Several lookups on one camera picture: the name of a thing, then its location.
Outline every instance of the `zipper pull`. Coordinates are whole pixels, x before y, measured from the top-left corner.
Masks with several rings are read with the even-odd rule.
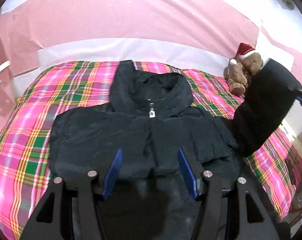
[[[150,103],[149,103],[149,106],[150,106],[149,117],[150,117],[150,118],[153,118],[153,117],[155,117],[155,111],[154,111],[154,108],[153,108],[153,103],[150,102]]]

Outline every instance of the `blue gripper pad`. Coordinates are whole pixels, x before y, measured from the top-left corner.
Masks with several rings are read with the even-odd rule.
[[[196,178],[182,149],[178,150],[178,163],[188,193],[196,200],[199,196],[199,193],[196,190]]]
[[[119,176],[119,171],[122,167],[122,161],[123,153],[122,150],[119,149],[103,181],[102,197],[104,200],[106,200],[112,193],[115,182]]]

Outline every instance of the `teddy bear foot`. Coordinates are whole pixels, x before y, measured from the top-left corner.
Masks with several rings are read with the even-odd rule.
[[[233,84],[230,87],[230,93],[232,93],[233,95],[239,97],[241,95],[244,94],[244,92],[246,91],[245,87],[242,84]]]

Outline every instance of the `teddy bear body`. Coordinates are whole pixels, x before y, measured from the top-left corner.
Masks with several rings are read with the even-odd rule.
[[[251,77],[257,74],[263,66],[263,60],[258,52],[252,53],[245,58],[237,57],[230,60],[227,73],[229,91],[235,96],[241,96],[250,84]]]

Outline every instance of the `pink plaid bedspread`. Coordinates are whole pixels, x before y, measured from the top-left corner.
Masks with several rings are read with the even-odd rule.
[[[185,75],[194,106],[232,118],[242,99],[231,95],[223,78],[198,70],[179,70],[160,63],[135,62],[155,73]],[[108,102],[118,62],[68,62],[47,69],[30,85],[0,133],[0,228],[9,240],[20,234],[50,178],[48,139],[54,118],[73,107]],[[268,193],[279,218],[286,216],[296,190],[285,159],[300,181],[302,160],[279,129],[247,159]]]

